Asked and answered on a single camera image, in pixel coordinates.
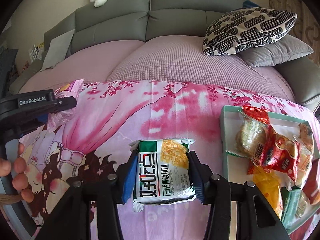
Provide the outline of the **orange yellow cake packet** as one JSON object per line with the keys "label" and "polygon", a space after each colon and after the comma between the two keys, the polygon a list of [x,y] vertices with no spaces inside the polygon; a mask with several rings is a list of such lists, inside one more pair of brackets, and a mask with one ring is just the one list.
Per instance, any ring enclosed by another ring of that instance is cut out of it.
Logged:
{"label": "orange yellow cake packet", "polygon": [[283,200],[280,191],[280,178],[273,172],[266,172],[262,167],[253,169],[253,182],[267,199],[279,218],[283,214]]}

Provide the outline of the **green snack packet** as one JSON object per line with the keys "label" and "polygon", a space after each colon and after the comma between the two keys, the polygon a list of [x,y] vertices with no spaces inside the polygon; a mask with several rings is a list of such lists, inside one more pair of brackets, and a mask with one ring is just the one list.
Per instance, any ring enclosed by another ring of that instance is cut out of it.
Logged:
{"label": "green snack packet", "polygon": [[281,215],[281,222],[286,229],[292,225],[295,218],[301,191],[302,189],[298,186],[292,187],[290,191],[286,187],[282,187],[280,190],[283,200],[283,213]]}

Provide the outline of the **pink swiss roll packet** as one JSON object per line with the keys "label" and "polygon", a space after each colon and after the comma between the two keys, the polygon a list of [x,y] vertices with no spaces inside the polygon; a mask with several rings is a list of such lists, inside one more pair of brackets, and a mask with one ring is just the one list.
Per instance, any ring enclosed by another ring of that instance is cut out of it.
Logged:
{"label": "pink swiss roll packet", "polygon": [[48,115],[48,131],[53,132],[75,116],[75,108],[83,81],[84,79],[74,80],[54,92],[57,100],[57,109],[54,113]]}

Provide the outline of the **dark red snack box packet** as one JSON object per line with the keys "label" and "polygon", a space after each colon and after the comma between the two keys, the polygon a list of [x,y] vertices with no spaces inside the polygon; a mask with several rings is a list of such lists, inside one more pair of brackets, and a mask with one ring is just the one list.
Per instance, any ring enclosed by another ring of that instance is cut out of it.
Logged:
{"label": "dark red snack box packet", "polygon": [[319,203],[319,159],[312,161],[312,168],[302,191],[311,205]]}

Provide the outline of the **red candy shaped snack packet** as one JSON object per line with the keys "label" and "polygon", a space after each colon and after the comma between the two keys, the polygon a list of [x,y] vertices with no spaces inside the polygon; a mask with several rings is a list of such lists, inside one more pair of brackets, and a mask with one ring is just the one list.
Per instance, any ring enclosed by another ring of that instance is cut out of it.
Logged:
{"label": "red candy shaped snack packet", "polygon": [[277,133],[270,125],[261,167],[264,170],[275,170],[285,173],[295,183],[298,172],[298,161],[298,143]]}

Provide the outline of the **clear bag round bun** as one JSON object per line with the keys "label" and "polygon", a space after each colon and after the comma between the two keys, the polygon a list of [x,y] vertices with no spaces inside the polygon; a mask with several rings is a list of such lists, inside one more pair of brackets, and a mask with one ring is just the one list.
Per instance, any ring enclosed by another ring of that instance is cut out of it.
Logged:
{"label": "clear bag round bun", "polygon": [[260,158],[267,141],[268,125],[240,111],[242,125],[235,136],[236,149],[248,158]]}

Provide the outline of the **tan red printed snack packet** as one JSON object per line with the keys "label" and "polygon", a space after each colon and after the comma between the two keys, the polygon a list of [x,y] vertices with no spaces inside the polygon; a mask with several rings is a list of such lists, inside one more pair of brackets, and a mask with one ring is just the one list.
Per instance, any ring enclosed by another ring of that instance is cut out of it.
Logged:
{"label": "tan red printed snack packet", "polygon": [[313,153],[314,142],[313,142],[313,133],[309,126],[305,124],[299,124],[299,138],[304,143],[306,148]]}

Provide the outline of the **white green cracker packet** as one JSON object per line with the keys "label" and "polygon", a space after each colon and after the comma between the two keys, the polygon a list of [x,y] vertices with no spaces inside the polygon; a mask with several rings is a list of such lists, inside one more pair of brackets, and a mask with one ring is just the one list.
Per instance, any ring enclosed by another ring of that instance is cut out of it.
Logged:
{"label": "white green cracker packet", "polygon": [[193,139],[174,138],[132,144],[138,157],[133,189],[135,212],[142,212],[146,205],[171,205],[196,198],[187,156],[193,143]]}

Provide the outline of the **long red bar packet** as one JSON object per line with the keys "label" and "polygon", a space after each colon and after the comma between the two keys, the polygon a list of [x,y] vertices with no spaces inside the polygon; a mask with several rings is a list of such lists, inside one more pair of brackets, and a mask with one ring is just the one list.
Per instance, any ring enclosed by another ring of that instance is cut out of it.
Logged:
{"label": "long red bar packet", "polygon": [[249,162],[249,167],[247,170],[247,174],[253,174],[254,173],[254,166],[261,166],[263,162],[263,154],[264,154],[264,145],[267,142],[268,139],[268,129],[270,126],[270,120],[267,113],[267,110],[260,109],[253,106],[243,106],[242,112],[249,116],[250,118],[256,120],[259,122],[259,124],[263,125],[263,135],[264,140],[259,140],[262,144],[262,150],[256,150],[254,149],[254,156],[251,158],[251,161]]}

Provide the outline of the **beige white printed snack pouch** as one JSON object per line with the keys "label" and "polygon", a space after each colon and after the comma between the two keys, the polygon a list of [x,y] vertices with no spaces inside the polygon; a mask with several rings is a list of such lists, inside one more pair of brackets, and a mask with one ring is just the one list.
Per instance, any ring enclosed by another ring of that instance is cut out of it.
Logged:
{"label": "beige white printed snack pouch", "polygon": [[299,138],[296,138],[295,141],[298,143],[299,151],[296,185],[302,189],[306,184],[309,173],[311,171],[313,155],[311,151],[306,147],[304,142],[302,142]]}

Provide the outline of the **books on sofa ledge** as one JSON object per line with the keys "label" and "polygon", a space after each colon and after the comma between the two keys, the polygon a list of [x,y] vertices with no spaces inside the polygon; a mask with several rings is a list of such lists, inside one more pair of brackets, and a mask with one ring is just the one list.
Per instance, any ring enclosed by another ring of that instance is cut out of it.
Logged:
{"label": "books on sofa ledge", "polygon": [[23,65],[22,71],[25,71],[26,69],[28,69],[35,60],[41,60],[43,52],[44,52],[43,42],[37,46],[33,44],[33,46],[28,50],[29,61],[25,62],[25,64]]}

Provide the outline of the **teal cardboard tray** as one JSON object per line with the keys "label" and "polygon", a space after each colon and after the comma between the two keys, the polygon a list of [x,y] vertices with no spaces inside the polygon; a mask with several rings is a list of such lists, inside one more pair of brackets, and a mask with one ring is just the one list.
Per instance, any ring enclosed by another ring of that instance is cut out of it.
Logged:
{"label": "teal cardboard tray", "polygon": [[284,224],[288,234],[301,230],[306,237],[308,221],[319,204],[308,199],[303,187],[317,182],[312,166],[318,164],[318,136],[303,119],[260,110],[224,106],[220,115],[223,175],[235,183],[254,181]]}

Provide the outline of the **light grey cushion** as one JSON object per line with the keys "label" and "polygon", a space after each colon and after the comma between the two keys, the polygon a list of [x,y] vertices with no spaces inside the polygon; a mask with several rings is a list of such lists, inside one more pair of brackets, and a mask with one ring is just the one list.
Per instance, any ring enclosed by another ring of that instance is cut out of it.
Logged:
{"label": "light grey cushion", "polygon": [[70,30],[51,40],[49,50],[42,64],[41,72],[50,68],[54,68],[58,63],[65,59],[74,32],[74,29]]}

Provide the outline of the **grey sofa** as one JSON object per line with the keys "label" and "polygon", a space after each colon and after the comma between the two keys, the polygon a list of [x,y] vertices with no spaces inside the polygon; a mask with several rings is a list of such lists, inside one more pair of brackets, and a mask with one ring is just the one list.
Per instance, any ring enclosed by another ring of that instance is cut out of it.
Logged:
{"label": "grey sofa", "polygon": [[[181,35],[201,37],[203,44],[210,24],[230,11],[243,8],[244,1],[109,0],[99,8],[88,4],[44,34],[44,49],[48,51],[52,39],[73,29],[75,32],[65,59],[83,49],[112,41],[146,43],[161,36]],[[42,64],[42,60],[36,60],[11,84],[9,92],[19,93],[18,90],[41,71]],[[293,102],[313,112],[319,110],[319,67],[308,56],[272,68],[291,87]]]}

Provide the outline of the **patterned curtain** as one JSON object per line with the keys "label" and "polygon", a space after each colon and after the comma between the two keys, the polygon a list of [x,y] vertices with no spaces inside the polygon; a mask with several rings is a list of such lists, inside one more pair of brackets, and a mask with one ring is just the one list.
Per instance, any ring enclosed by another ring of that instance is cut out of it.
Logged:
{"label": "patterned curtain", "polygon": [[307,43],[314,53],[309,58],[319,65],[319,23],[302,0],[269,0],[269,8],[291,11],[297,14],[290,35]]}

